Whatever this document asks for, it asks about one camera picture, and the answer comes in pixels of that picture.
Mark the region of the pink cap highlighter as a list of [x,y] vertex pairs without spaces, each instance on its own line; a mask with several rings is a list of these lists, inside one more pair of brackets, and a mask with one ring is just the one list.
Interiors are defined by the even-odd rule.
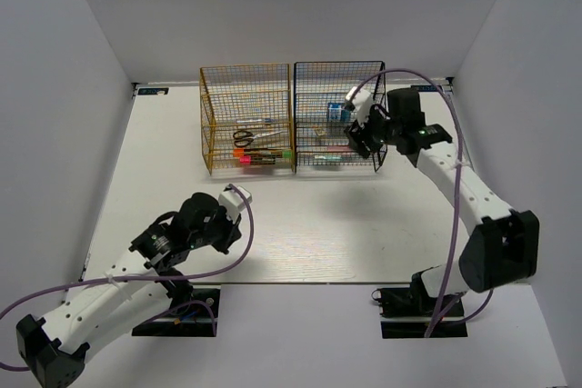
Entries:
[[242,165],[274,165],[276,157],[272,155],[245,155],[239,158]]

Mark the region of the blue tape box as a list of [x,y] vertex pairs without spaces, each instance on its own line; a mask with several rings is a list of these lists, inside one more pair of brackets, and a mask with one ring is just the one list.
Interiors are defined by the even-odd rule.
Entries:
[[350,119],[350,112],[341,103],[328,103],[326,109],[326,120],[328,122],[347,123]]

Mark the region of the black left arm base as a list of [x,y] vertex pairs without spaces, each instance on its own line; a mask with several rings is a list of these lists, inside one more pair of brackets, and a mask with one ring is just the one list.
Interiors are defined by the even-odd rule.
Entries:
[[193,291],[192,299],[201,301],[211,310],[195,303],[182,307],[176,312],[164,315],[150,323],[143,323],[134,328],[134,337],[168,337],[168,338],[211,338],[216,336],[220,308],[220,287],[202,287]]

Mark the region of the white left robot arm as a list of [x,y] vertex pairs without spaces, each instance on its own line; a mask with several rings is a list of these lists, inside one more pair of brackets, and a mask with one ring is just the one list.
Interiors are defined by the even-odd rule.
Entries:
[[53,311],[21,319],[18,352],[39,384],[70,386],[119,336],[159,314],[179,315],[196,305],[194,288],[177,266],[207,246],[228,254],[251,202],[241,186],[230,185],[218,197],[193,194],[178,211],[158,216],[101,279]]

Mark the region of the dark right table label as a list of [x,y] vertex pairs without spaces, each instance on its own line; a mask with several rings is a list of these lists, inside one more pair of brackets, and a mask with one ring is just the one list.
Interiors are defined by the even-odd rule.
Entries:
[[436,93],[442,90],[440,85],[411,85],[411,88],[419,93]]

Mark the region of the dark table label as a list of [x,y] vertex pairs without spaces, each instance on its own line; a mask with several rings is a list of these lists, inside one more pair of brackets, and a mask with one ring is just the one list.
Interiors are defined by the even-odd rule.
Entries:
[[411,85],[411,88],[419,93],[436,93],[442,90],[440,85]]
[[168,87],[140,87],[137,89],[138,95],[167,95]]

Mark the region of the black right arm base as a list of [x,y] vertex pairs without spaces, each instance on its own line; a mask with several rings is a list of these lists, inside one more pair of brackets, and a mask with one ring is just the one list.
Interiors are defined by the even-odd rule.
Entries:
[[[421,309],[412,302],[405,287],[376,288],[371,293],[378,306],[381,336],[385,340],[422,339],[430,323],[434,305]],[[467,327],[461,323],[465,316],[460,297],[446,297],[443,308],[452,305],[431,333],[432,338],[467,338]]]

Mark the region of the black handled scissors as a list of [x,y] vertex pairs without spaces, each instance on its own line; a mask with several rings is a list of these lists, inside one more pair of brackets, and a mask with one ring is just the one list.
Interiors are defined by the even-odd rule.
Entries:
[[283,131],[270,131],[254,134],[248,130],[237,130],[232,134],[233,144],[237,148],[246,148],[251,145],[255,140],[260,140],[267,137],[272,137],[274,135],[282,134]]

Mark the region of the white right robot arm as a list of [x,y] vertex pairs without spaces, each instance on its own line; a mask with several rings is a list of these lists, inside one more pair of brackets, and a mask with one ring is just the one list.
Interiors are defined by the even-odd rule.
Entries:
[[440,124],[428,124],[413,88],[392,90],[387,106],[366,89],[353,87],[346,105],[354,122],[345,130],[350,148],[367,158],[392,145],[431,180],[458,210],[468,241],[450,266],[414,274],[407,292],[385,296],[391,316],[429,316],[456,294],[483,293],[537,271],[540,223],[531,211],[519,212],[494,194],[458,159],[457,145]]

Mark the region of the green translucent highlighter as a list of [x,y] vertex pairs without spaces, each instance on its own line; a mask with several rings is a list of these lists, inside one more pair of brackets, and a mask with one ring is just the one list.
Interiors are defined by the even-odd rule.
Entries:
[[341,154],[321,154],[313,157],[315,162],[341,162],[343,156]]

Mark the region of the clear spray bottle blue cap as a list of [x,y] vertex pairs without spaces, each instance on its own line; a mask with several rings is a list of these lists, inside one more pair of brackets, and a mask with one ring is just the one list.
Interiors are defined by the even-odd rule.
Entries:
[[271,117],[254,117],[236,120],[236,124],[240,125],[255,125],[255,124],[274,124],[276,119]]

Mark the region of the dark left table label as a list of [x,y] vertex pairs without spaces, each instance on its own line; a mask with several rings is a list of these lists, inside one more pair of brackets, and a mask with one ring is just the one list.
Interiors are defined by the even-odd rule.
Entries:
[[138,95],[167,95],[168,87],[140,87],[137,89]]

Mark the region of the orange cap highlighter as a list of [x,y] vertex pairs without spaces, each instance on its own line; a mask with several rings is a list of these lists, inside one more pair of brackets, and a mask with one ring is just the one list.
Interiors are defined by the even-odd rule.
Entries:
[[233,150],[234,157],[250,156],[254,154],[271,154],[270,148],[235,148]]

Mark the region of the pink translucent highlighter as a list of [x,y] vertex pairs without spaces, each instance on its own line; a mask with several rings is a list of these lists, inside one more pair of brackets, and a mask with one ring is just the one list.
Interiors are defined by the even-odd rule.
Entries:
[[349,146],[340,145],[340,146],[328,146],[326,148],[326,152],[327,153],[347,154],[347,153],[352,153],[353,150]]

